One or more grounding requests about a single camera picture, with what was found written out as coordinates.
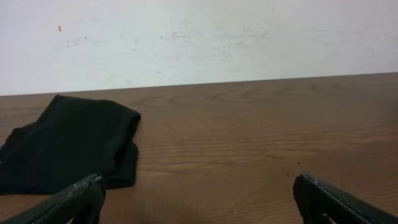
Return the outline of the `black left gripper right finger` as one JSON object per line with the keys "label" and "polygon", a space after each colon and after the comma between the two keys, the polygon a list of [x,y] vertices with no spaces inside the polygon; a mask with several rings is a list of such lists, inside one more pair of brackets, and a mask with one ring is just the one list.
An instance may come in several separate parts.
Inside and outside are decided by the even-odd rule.
{"label": "black left gripper right finger", "polygon": [[397,224],[397,217],[306,172],[295,178],[293,195],[304,224]]}

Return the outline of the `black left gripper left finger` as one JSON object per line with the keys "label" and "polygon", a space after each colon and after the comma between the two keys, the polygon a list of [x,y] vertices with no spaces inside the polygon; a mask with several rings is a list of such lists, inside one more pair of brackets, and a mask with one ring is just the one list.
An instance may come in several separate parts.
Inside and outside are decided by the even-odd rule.
{"label": "black left gripper left finger", "polygon": [[91,174],[3,224],[98,224],[106,197],[102,176]]}

